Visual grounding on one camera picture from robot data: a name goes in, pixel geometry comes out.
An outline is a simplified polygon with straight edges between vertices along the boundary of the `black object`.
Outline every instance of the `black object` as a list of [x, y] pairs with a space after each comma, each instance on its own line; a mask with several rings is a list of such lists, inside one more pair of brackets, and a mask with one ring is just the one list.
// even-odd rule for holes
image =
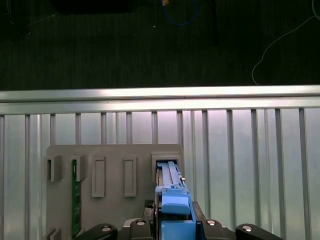
[[118, 229], [108, 223], [98, 224], [74, 238], [74, 240], [117, 240]]
[[[282, 240], [282, 238], [253, 224], [241, 224], [235, 232], [223, 227], [214, 219], [206, 219], [199, 204], [192, 202], [196, 218], [195, 240]], [[84, 232], [74, 240], [154, 240], [152, 236], [153, 224], [146, 218], [134, 220], [130, 227], [124, 226], [118, 233], [117, 228], [112, 226], [112, 233], [102, 234], [102, 229], [111, 224], [99, 224]]]

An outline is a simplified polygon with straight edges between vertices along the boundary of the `rectangular slot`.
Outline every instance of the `rectangular slot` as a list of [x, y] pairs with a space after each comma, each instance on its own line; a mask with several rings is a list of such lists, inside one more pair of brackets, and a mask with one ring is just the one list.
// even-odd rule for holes
[[124, 196], [137, 196], [137, 157], [124, 158]]
[[45, 158], [45, 161], [47, 161], [47, 180], [50, 182], [57, 182], [61, 180], [63, 177], [62, 157], [48, 156]]
[[103, 198], [106, 194], [106, 160], [104, 157], [93, 157], [91, 181], [91, 196], [93, 198]]

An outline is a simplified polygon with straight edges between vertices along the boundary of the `blue plastic part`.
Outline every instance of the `blue plastic part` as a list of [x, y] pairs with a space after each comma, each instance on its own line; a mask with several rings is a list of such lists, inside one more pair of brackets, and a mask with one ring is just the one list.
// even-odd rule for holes
[[196, 215], [192, 207], [190, 194], [189, 205], [191, 220], [166, 220], [161, 222], [161, 240], [195, 240], [196, 239]]
[[162, 212], [164, 214], [190, 214], [188, 194], [183, 189], [162, 190]]
[[173, 161], [158, 162], [162, 169], [163, 186], [157, 186], [155, 192], [162, 195], [161, 211], [165, 214], [188, 215], [190, 220], [165, 220], [161, 222], [161, 240], [196, 239], [196, 215], [190, 192], [181, 173]]
[[161, 210], [164, 214], [188, 215], [190, 213], [188, 188], [181, 181], [181, 173], [173, 161], [159, 162], [162, 168], [163, 186], [155, 188], [156, 193], [162, 194]]

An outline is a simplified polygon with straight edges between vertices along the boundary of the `white cable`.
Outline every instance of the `white cable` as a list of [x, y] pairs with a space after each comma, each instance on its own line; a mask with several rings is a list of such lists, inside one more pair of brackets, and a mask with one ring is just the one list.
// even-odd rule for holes
[[268, 51], [268, 49], [273, 45], [275, 44], [276, 42], [278, 42], [280, 39], [284, 38], [285, 36], [289, 35], [289, 34], [292, 34], [293, 32], [297, 31], [299, 28], [301, 28], [303, 25], [305, 25], [309, 20], [313, 19], [313, 18], [316, 18], [320, 21], [320, 16], [317, 15], [316, 11], [315, 11], [315, 0], [312, 0], [312, 11], [313, 11], [313, 14], [314, 16], [311, 16], [309, 17], [307, 20], [305, 20], [303, 23], [301, 23], [299, 26], [297, 26], [295, 29], [291, 30], [291, 31], [288, 31], [287, 33], [283, 34], [282, 36], [280, 36], [279, 38], [277, 38], [276, 40], [274, 40], [272, 43], [270, 43], [266, 49], [264, 50], [263, 54], [262, 54], [262, 57], [260, 59], [260, 61], [257, 62], [256, 65], [254, 65], [252, 71], [251, 71], [251, 78], [252, 78], [252, 81], [254, 82], [255, 85], [259, 85], [256, 80], [255, 80], [255, 77], [254, 77], [254, 73], [255, 73], [255, 69], [259, 66], [260, 63], [262, 63], [262, 61], [264, 60], [265, 58], [265, 55], [266, 55], [266, 52]]
[[316, 10], [315, 10], [315, 0], [312, 0], [312, 11], [316, 19], [320, 21], [320, 16], [317, 15]]

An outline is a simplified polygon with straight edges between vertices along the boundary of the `gray bracket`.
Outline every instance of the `gray bracket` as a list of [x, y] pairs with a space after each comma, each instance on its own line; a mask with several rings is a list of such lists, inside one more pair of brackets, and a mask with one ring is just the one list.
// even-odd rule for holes
[[61, 156], [47, 156], [44, 158], [47, 166], [47, 180], [57, 182], [63, 178], [63, 164]]

